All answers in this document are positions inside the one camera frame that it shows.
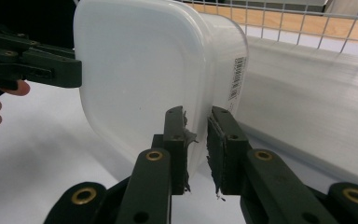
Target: white surface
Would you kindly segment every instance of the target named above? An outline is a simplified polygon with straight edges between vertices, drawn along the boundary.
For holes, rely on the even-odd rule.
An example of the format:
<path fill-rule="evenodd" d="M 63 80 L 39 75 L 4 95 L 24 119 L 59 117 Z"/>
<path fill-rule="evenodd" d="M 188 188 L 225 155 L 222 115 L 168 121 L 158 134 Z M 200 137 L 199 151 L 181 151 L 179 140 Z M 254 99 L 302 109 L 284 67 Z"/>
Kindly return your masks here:
<path fill-rule="evenodd" d="M 175 106 L 184 107 L 186 127 L 201 140 L 213 102 L 236 109 L 239 97 L 228 102 L 228 96 L 246 42 L 242 29 L 224 17 L 201 17 L 165 0 L 84 0 L 74 32 L 85 114 L 130 161 L 151 146 L 154 133 L 163 133 L 165 112 Z M 193 147 L 188 155 L 192 176 L 203 157 Z"/>
<path fill-rule="evenodd" d="M 31 85 L 25 97 L 0 98 L 4 119 L 0 126 L 2 224 L 43 223 L 53 204 L 73 185 L 93 181 L 110 187 L 132 170 L 132 164 L 112 154 L 114 150 L 92 131 L 78 90 Z M 272 148 L 256 141 L 252 144 Z M 336 181 L 283 156 L 316 189 L 326 191 Z M 172 199 L 172 223 L 244 223 L 239 197 L 224 197 L 225 203 L 216 200 L 206 162 L 190 185 L 191 194 Z"/>
<path fill-rule="evenodd" d="M 358 183 L 358 57 L 248 38 L 244 129 Z"/>

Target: wire rack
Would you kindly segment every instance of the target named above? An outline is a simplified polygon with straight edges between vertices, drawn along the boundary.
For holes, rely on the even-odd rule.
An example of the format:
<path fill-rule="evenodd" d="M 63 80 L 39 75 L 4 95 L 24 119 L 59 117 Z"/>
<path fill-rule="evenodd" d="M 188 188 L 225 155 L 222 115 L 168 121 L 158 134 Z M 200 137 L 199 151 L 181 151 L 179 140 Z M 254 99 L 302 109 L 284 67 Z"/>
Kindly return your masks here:
<path fill-rule="evenodd" d="M 232 19 L 247 35 L 358 55 L 358 0 L 182 2 L 198 12 Z"/>

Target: barcode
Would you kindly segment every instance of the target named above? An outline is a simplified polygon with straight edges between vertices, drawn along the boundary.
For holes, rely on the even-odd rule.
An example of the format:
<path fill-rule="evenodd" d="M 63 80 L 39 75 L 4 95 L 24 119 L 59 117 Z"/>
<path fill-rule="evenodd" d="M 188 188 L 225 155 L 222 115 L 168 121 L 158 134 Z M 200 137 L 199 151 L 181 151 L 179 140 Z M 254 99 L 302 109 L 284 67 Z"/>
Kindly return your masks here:
<path fill-rule="evenodd" d="M 235 60 L 234 77 L 232 78 L 231 92 L 229 94 L 228 100 L 232 100 L 240 94 L 241 81 L 242 81 L 245 64 L 246 64 L 246 59 L 244 57 Z"/>

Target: translucent plastic container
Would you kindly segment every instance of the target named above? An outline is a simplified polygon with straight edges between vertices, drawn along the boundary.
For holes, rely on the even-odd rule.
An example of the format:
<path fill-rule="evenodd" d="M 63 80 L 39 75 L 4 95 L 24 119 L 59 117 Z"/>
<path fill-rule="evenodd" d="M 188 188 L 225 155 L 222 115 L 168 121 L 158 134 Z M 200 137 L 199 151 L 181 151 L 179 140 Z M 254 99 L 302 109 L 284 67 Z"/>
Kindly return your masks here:
<path fill-rule="evenodd" d="M 199 143 L 188 171 L 204 160 L 212 105 L 235 113 L 247 45 L 242 29 L 167 0 L 82 0 L 75 16 L 80 94 L 93 130 L 130 161 L 163 133 L 165 112 L 182 105 Z"/>

